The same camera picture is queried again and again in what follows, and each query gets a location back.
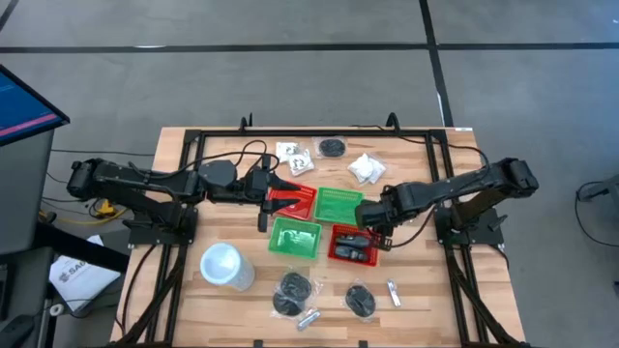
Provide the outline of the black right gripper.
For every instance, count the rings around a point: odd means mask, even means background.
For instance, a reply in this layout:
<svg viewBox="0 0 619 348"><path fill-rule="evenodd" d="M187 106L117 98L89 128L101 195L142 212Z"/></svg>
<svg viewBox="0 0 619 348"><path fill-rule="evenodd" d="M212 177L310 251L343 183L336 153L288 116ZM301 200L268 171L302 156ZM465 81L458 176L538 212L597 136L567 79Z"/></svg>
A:
<svg viewBox="0 0 619 348"><path fill-rule="evenodd" d="M383 225L391 220L393 207L383 201L362 200L355 208L355 219L360 229ZM392 248L392 228L374 227L371 229L372 246L390 251Z"/></svg>

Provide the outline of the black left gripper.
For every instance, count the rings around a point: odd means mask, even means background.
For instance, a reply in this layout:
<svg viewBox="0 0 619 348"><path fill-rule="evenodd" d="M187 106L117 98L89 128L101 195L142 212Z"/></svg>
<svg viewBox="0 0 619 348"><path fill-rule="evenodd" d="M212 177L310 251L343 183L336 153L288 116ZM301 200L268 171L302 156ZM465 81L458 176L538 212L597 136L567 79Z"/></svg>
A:
<svg viewBox="0 0 619 348"><path fill-rule="evenodd" d="M270 199L267 200L268 187L276 190L300 190L294 183L285 181L275 172L270 173L271 160L267 155L262 155L241 179L243 184L244 199L246 202L259 207L257 228L264 233L267 230L268 215L300 202L299 199Z"/></svg>

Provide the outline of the dark grey travel bottle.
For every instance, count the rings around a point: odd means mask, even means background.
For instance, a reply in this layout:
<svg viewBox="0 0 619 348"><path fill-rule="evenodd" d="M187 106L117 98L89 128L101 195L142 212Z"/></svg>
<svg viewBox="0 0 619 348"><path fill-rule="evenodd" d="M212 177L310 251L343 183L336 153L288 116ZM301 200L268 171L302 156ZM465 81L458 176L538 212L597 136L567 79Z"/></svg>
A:
<svg viewBox="0 0 619 348"><path fill-rule="evenodd" d="M337 246L335 256L352 262L367 263L368 255L361 249L353 246Z"/></svg>
<svg viewBox="0 0 619 348"><path fill-rule="evenodd" d="M340 235L336 237L336 244L339 246L366 248L370 247L371 240L362 235Z"/></svg>

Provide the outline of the clear plastic bag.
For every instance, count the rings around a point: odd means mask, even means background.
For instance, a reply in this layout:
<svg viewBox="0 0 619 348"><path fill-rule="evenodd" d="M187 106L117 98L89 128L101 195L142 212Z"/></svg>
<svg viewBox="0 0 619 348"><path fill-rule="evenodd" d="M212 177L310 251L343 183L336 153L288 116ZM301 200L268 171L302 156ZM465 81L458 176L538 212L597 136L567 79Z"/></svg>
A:
<svg viewBox="0 0 619 348"><path fill-rule="evenodd" d="M308 231L282 229L278 237L280 248L313 248L315 235Z"/></svg>

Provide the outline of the clear bag white cotton balls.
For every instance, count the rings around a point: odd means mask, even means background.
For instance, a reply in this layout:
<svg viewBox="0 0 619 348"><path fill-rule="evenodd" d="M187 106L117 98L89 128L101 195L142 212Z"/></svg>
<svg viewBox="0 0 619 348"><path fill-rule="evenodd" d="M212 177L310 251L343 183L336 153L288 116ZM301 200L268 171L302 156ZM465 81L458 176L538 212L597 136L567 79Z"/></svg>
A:
<svg viewBox="0 0 619 348"><path fill-rule="evenodd" d="M376 184L387 171L387 167L381 159L367 153L363 153L350 163L347 169L355 176L360 185Z"/></svg>

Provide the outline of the red plastic slotted basket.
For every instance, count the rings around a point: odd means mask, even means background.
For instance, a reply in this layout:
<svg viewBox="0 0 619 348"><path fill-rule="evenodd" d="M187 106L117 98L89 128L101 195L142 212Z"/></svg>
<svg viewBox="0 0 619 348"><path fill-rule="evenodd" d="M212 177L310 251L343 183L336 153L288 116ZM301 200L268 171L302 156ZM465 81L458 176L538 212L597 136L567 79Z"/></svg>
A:
<svg viewBox="0 0 619 348"><path fill-rule="evenodd" d="M299 190L272 189L269 199L298 199L298 202L278 210L278 214L300 220L310 220L317 189L296 183Z"/></svg>
<svg viewBox="0 0 619 348"><path fill-rule="evenodd" d="M362 235L362 236L365 236L368 239L370 239L371 240L370 247L359 248L359 249L363 250L368 255L368 262L367 263L359 263L359 262L352 262L352 261L348 261L348 260L345 260L345 259L337 258L335 256L335 248L338 246L336 244L336 237L340 236L340 235ZM334 224L332 226L332 233L331 233L331 240L330 240L330 244L329 244L328 257L332 258L332 259L339 260L339 261L354 263L354 264L358 264L358 265L362 265L362 266L375 267L377 265L377 263L378 263L378 250L372 246L372 239L371 239L371 236L370 236L369 232L363 231L363 230L358 230L355 226L351 226L351 225Z"/></svg>

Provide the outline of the green plastic slotted basket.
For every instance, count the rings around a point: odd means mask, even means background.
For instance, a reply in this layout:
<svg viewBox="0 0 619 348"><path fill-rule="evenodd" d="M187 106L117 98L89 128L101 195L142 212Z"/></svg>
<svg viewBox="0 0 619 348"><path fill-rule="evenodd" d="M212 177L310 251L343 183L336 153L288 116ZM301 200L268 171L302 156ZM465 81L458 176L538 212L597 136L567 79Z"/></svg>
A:
<svg viewBox="0 0 619 348"><path fill-rule="evenodd" d="M338 224L356 225L355 209L365 198L357 190L320 187L314 204L314 218Z"/></svg>
<svg viewBox="0 0 619 348"><path fill-rule="evenodd" d="M278 247L278 237L282 229L296 229L311 232L315 235L313 248L280 248ZM322 226L317 223L287 218L277 217L274 221L272 233L268 245L271 252L285 254L307 259L315 259L318 253L321 240Z"/></svg>

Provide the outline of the white plastic cup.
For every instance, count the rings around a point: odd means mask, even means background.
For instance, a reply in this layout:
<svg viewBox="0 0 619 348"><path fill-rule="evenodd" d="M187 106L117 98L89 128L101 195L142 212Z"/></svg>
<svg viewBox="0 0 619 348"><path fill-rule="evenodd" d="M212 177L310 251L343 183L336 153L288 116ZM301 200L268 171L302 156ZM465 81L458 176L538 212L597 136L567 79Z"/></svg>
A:
<svg viewBox="0 0 619 348"><path fill-rule="evenodd" d="M201 256L199 269L209 283L232 287L237 291L250 289L255 279L251 261L237 247L228 243L209 246Z"/></svg>

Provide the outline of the black stand base beam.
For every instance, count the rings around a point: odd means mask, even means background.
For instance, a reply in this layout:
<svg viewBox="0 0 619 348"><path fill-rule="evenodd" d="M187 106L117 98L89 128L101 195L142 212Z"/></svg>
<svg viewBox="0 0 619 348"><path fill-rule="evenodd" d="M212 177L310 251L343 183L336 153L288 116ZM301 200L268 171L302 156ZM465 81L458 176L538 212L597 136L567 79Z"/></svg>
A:
<svg viewBox="0 0 619 348"><path fill-rule="evenodd" d="M37 223L33 246L51 247L57 254L120 273L127 269L130 260L124 253L88 242L42 222Z"/></svg>

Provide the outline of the white printed paper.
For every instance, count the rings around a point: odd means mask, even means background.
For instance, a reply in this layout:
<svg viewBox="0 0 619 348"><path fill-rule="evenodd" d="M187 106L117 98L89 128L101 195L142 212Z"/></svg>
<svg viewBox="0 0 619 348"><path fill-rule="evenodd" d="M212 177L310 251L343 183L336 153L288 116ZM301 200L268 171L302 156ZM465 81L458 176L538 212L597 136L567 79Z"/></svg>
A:
<svg viewBox="0 0 619 348"><path fill-rule="evenodd" d="M76 312L87 306L121 274L85 261L59 256L51 265L49 281Z"/></svg>

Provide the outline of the grey office chair base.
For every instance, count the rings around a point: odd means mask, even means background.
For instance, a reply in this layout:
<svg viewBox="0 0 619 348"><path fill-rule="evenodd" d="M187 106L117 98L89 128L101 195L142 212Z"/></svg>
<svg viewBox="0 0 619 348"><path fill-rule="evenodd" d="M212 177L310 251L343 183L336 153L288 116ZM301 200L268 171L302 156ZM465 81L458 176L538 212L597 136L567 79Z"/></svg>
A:
<svg viewBox="0 0 619 348"><path fill-rule="evenodd" d="M603 181L585 183L576 191L576 199L582 202L601 195L609 195L619 207L619 174Z"/></svg>

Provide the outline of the grey cabinet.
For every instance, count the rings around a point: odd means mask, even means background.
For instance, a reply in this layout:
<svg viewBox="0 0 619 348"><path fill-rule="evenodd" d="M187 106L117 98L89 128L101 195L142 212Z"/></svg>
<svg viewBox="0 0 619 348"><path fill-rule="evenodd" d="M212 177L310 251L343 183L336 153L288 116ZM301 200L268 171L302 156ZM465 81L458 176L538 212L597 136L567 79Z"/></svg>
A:
<svg viewBox="0 0 619 348"><path fill-rule="evenodd" d="M49 130L0 147L0 255L33 244L53 135Z"/></svg>

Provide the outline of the monitor with blue screen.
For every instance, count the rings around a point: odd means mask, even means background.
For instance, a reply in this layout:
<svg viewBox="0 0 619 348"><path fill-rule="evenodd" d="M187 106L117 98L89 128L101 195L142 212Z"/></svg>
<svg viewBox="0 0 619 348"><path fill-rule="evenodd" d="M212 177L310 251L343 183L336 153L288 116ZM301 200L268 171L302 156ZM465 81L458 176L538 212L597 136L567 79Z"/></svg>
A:
<svg viewBox="0 0 619 348"><path fill-rule="evenodd" d="M64 112L0 64L0 147L70 122Z"/></svg>

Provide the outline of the black office chair part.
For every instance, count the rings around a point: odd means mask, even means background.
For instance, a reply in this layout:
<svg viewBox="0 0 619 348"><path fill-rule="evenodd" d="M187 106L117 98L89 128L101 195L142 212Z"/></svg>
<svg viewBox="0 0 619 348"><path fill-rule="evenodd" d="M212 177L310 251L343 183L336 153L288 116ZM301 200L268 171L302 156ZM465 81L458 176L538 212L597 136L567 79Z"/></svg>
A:
<svg viewBox="0 0 619 348"><path fill-rule="evenodd" d="M0 330L0 348L20 348L34 330L34 317L18 315Z"/></svg>

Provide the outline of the black aluminium table frame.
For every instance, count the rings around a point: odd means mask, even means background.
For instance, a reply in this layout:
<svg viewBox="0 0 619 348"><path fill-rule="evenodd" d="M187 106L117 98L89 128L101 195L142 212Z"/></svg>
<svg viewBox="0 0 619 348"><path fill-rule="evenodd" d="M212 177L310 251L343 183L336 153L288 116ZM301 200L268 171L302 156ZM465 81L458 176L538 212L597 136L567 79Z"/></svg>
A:
<svg viewBox="0 0 619 348"><path fill-rule="evenodd" d="M165 128L153 171L195 169L196 160L243 156L246 174L261 154L275 156L278 142L310 148L320 136L342 136L345 154L320 159L299 178L308 187L357 190L377 201L386 186L433 183L476 171L492 162L477 149L469 131L391 128ZM257 151L251 142L260 140ZM360 185L347 169L363 153L387 167L376 184ZM270 167L284 180L290 172L276 156ZM268 249L277 215L267 230L257 228L256 205L196 205L198 222L187 246L136 246L127 269L122 301L104 348L208 347L462 347L527 348L504 261L489 250L481 233L497 233L496 204L458 229L455 204L471 194L447 200L393 230L390 251L378 250L375 267L328 257L332 226L322 226L315 259ZM253 264L250 289L216 286L200 273L202 254L216 243L237 247ZM395 307L387 286L398 286ZM297 323L311 310L321 316L304 331Z"/></svg>

